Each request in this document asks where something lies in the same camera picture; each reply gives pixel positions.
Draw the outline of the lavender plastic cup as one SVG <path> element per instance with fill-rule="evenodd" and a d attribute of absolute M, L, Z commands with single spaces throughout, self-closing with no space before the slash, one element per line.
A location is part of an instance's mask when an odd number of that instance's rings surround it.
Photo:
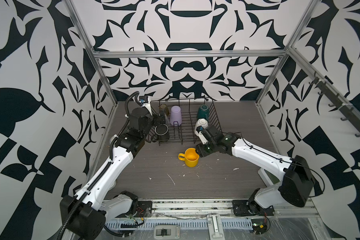
<path fill-rule="evenodd" d="M 172 126 L 181 126 L 182 124 L 182 110 L 179 106 L 172 106 L 170 115 L 170 124 Z"/>

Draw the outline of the black mug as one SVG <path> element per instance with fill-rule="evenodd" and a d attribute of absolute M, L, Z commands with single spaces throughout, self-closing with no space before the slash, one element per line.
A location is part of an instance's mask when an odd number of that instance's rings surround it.
<path fill-rule="evenodd" d="M 169 128 L 166 124 L 155 127 L 155 134 L 152 136 L 152 142 L 167 142 L 170 139 Z"/>

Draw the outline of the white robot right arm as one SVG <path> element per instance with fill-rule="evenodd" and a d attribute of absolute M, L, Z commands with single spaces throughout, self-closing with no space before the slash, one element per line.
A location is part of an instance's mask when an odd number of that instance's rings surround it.
<path fill-rule="evenodd" d="M 256 146 L 238 134 L 224 134 L 215 126 L 198 127 L 201 143 L 196 146 L 200 157 L 222 153 L 249 161 L 274 175 L 279 182 L 256 189 L 241 209 L 241 216 L 255 216 L 266 209 L 288 203 L 302 208 L 306 205 L 316 180 L 307 161 L 301 156 L 290 158 Z"/>

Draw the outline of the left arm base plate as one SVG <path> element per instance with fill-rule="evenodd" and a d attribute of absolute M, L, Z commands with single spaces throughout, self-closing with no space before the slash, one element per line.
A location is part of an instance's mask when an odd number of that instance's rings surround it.
<path fill-rule="evenodd" d="M 138 201 L 133 202 L 131 209 L 124 214 L 119 215 L 120 218 L 144 218 L 148 217 L 152 213 L 153 202 L 152 201 Z"/>

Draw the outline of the amber textured glass cup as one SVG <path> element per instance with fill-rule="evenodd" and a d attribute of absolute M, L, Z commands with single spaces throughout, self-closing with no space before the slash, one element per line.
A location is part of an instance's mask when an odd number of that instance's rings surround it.
<path fill-rule="evenodd" d="M 167 117 L 170 115 L 169 108 L 166 104 L 161 104 L 159 108 L 161 114 L 166 115 Z"/>

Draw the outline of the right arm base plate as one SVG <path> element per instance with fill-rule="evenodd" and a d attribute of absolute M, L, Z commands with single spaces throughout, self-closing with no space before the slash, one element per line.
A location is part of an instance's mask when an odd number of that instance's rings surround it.
<path fill-rule="evenodd" d="M 262 208 L 256 202 L 249 202 L 248 200 L 233 200 L 233 213 L 237 217 L 249 217 L 249 216 L 273 216 L 273 206 L 269 208 Z"/>

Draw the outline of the cream white mug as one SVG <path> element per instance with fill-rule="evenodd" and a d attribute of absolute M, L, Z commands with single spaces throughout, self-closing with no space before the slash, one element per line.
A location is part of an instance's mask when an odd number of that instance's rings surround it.
<path fill-rule="evenodd" d="M 196 122 L 196 125 L 195 125 L 196 134 L 198 134 L 200 131 L 207 128 L 208 126 L 209 126 L 209 123 L 206 119 L 203 119 L 203 118 L 198 119 L 198 121 Z"/>

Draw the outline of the yellow mug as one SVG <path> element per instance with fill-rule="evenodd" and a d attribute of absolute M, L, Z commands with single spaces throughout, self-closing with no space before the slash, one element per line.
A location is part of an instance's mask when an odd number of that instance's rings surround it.
<path fill-rule="evenodd" d="M 193 168 L 198 164 L 200 156 L 195 148 L 189 148 L 185 153 L 178 154 L 178 158 L 179 160 L 184 161 L 186 166 Z"/>

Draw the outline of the green mug white inside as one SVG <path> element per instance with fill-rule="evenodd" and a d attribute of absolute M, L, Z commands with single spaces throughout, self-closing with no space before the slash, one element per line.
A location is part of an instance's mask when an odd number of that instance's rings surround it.
<path fill-rule="evenodd" d="M 198 113 L 197 113 L 197 119 L 204 119 L 206 121 L 209 120 L 209 113 L 210 113 L 210 108 L 207 105 L 201 105 L 198 108 Z"/>

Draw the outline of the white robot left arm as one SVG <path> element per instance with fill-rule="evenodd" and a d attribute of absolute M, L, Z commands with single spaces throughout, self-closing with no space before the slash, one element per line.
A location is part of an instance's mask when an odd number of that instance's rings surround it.
<path fill-rule="evenodd" d="M 94 240 L 105 223 L 137 208 L 138 197 L 124 191 L 114 199 L 105 201 L 125 167 L 142 149 L 153 126 L 159 123 L 150 105 L 143 105 L 128 114 L 126 131 L 113 139 L 110 156 L 95 175 L 74 196 L 65 196 L 60 202 L 62 226 L 57 239 L 69 230 L 85 240 Z"/>

